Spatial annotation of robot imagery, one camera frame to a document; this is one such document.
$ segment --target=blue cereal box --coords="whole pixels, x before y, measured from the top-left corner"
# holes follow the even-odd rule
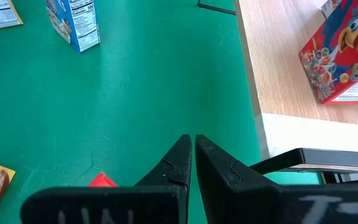
[[[80,53],[100,43],[93,0],[47,0],[53,28]]]

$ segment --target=green table surface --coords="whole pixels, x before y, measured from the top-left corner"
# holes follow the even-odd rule
[[[101,45],[82,54],[52,29],[44,1],[15,0],[25,24],[0,30],[0,165],[16,171],[0,223],[20,223],[30,194],[86,186],[100,171],[131,186],[181,134],[260,161],[235,16],[196,0],[95,1]],[[195,171],[189,222],[206,223]]]

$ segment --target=red object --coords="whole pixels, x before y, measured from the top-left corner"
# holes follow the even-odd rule
[[[89,187],[118,187],[104,172],[100,172],[89,184]]]
[[[343,0],[299,57],[321,103],[358,104],[358,0]]]

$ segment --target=wooden surface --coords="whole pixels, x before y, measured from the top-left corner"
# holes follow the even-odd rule
[[[254,115],[358,124],[358,105],[321,105],[298,58],[324,22],[326,0],[235,0]]]

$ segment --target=wooden table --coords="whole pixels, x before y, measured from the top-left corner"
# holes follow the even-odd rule
[[[358,105],[321,105],[298,53],[326,0],[235,0],[263,159],[298,147],[358,152]]]

